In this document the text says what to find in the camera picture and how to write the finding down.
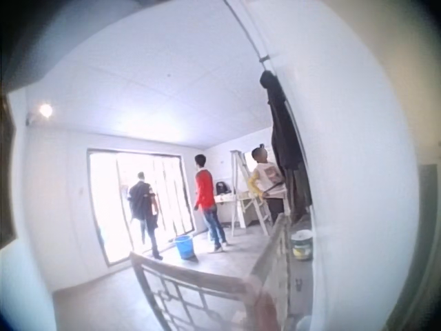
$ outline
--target blue jeans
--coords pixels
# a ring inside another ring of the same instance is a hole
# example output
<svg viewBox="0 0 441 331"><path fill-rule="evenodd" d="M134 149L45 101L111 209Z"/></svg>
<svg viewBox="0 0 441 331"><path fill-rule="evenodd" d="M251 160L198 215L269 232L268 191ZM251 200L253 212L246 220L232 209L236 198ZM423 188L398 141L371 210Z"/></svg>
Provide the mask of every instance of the blue jeans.
<svg viewBox="0 0 441 331"><path fill-rule="evenodd" d="M218 219L218 208L216 205L203 210L205 224L207 224L208 230L211 237L214 240L214 245L219 247L221 243L219 242L219 237L223 243L227 242L225 238L225 232L222 229L221 223Z"/></svg>

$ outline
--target doorway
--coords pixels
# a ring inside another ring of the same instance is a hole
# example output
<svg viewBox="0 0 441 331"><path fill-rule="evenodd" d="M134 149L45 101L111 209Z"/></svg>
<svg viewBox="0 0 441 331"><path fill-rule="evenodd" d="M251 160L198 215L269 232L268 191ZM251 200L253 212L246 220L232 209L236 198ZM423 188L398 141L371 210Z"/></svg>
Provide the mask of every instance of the doorway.
<svg viewBox="0 0 441 331"><path fill-rule="evenodd" d="M133 250L151 249L148 239L141 242L141 225L132 219L127 200L141 171L156 194L159 249L194 230L180 156L89 150L88 162L96 231L108 265L127 259Z"/></svg>

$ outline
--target red long-sleeve shirt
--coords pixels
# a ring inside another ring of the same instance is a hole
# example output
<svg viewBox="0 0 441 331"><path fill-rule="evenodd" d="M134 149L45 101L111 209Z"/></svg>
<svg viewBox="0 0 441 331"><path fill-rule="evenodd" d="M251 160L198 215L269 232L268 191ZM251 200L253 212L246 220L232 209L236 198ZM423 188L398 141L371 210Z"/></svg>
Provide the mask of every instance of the red long-sleeve shirt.
<svg viewBox="0 0 441 331"><path fill-rule="evenodd" d="M196 205L202 209L214 206L213 178L208 170L202 169L196 174L196 188Z"/></svg>

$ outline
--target dark pants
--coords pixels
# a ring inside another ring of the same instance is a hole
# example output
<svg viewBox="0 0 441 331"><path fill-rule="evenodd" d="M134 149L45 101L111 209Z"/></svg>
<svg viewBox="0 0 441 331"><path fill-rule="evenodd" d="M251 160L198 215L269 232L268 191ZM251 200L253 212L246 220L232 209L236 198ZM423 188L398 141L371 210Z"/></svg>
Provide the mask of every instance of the dark pants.
<svg viewBox="0 0 441 331"><path fill-rule="evenodd" d="M143 241L143 245L145 244L145 233L150 237L150 242L152 243L152 253L154 256L159 255L158 244L156 243L156 237L154 236L155 226L147 225L146 220L139 220L141 224L141 240Z"/></svg>
<svg viewBox="0 0 441 331"><path fill-rule="evenodd" d="M271 220L274 225L277 220L277 216L285 212L285 208L283 206L283 199L268 198L267 203L268 203L269 213L271 214Z"/></svg>
<svg viewBox="0 0 441 331"><path fill-rule="evenodd" d="M205 223L207 224L210 236L214 240L214 245L216 247L219 247L221 245L221 243L219 241L219 237L223 243L226 243L227 239L225 238L225 232L222 229L222 225L218 219L218 207L216 205L214 205L211 208L204 209L203 214L204 214Z"/></svg>

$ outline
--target ceiling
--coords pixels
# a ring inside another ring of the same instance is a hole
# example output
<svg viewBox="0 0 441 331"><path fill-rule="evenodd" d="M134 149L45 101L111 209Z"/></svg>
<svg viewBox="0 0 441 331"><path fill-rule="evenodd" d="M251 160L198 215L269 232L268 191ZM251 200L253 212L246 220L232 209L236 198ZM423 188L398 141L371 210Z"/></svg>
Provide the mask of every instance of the ceiling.
<svg viewBox="0 0 441 331"><path fill-rule="evenodd" d="M35 125L208 148L271 125L263 71L221 0L173 0L84 41L41 81Z"/></svg>

